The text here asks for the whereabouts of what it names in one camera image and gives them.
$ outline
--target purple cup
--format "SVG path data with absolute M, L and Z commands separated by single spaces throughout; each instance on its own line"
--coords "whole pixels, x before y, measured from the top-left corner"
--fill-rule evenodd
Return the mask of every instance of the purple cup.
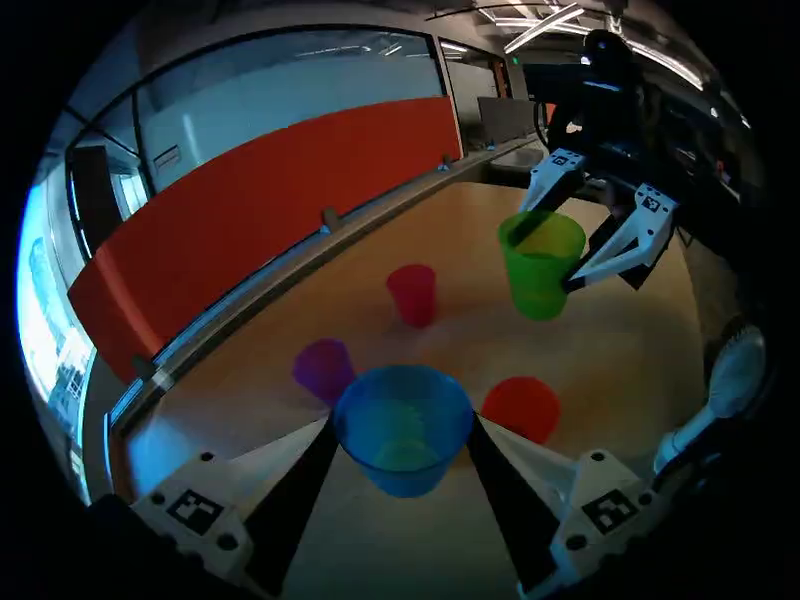
M 331 408 L 356 378 L 347 346 L 334 339 L 321 339 L 306 346 L 294 359 L 292 375 Z

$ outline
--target blue cup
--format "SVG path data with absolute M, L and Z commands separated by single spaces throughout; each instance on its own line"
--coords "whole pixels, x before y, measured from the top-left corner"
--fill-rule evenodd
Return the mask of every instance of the blue cup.
M 428 493 L 472 430 L 472 404 L 458 382 L 430 367 L 373 369 L 345 390 L 333 413 L 342 448 L 387 494 Z

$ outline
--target pink cup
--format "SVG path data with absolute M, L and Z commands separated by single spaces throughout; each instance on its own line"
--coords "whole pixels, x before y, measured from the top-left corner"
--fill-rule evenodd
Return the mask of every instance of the pink cup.
M 356 378 L 347 346 L 334 339 L 321 339 L 306 346 L 294 359 L 292 375 L 330 407 Z
M 386 280 L 403 321 L 422 329 L 436 314 L 436 271 L 425 265 L 406 265 Z

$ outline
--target green cup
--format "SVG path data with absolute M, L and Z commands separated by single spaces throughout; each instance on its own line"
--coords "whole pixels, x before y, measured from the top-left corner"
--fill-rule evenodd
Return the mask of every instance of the green cup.
M 541 222 L 515 247 L 509 241 L 510 234 L 523 219 L 531 218 L 530 213 L 503 221 L 497 237 L 503 248 L 514 306 L 526 317 L 543 321 L 557 317 L 567 303 L 561 280 L 580 259 L 586 233 L 564 215 L 532 212 L 536 213 L 533 218 L 538 217 Z

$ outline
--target table surface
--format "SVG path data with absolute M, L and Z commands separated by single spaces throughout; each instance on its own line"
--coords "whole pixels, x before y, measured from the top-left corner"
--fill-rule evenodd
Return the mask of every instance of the table surface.
M 424 363 L 454 376 L 480 409 L 516 375 L 550 385 L 562 404 L 547 446 L 569 457 L 597 447 L 649 457 L 661 435 L 702 405 L 697 311 L 676 242 L 637 292 L 612 278 L 572 293 L 556 319 L 516 312 L 497 226 L 524 191 L 451 185 L 371 233 L 293 287 L 181 379 L 126 438 L 143 494 L 197 452 L 233 458 L 326 414 L 291 376 L 321 337 L 343 340 L 358 371 Z M 604 207 L 560 209 L 590 233 Z M 426 330 L 396 316 L 387 275 L 408 263 L 437 272 L 439 314 Z M 516 597 L 515 574 L 466 451 L 424 498 L 375 488 L 341 450 L 309 520 L 284 597 Z
M 357 371 L 427 364 L 455 377 L 480 409 L 517 375 L 547 383 L 562 416 L 547 443 L 570 457 L 605 447 L 651 452 L 702 405 L 702 343 L 692 285 L 673 240 L 638 291 L 614 277 L 570 294 L 551 321 L 511 303 L 497 226 L 524 191 L 458 183 L 377 229 L 290 289 L 167 392 L 125 440 L 133 486 L 147 493 L 198 449 L 233 458 L 314 421 L 326 407 L 292 378 L 295 356 L 343 340 Z M 600 205 L 559 210 L 587 233 Z M 437 272 L 438 317 L 419 331 L 395 314 L 387 275 L 408 263 Z

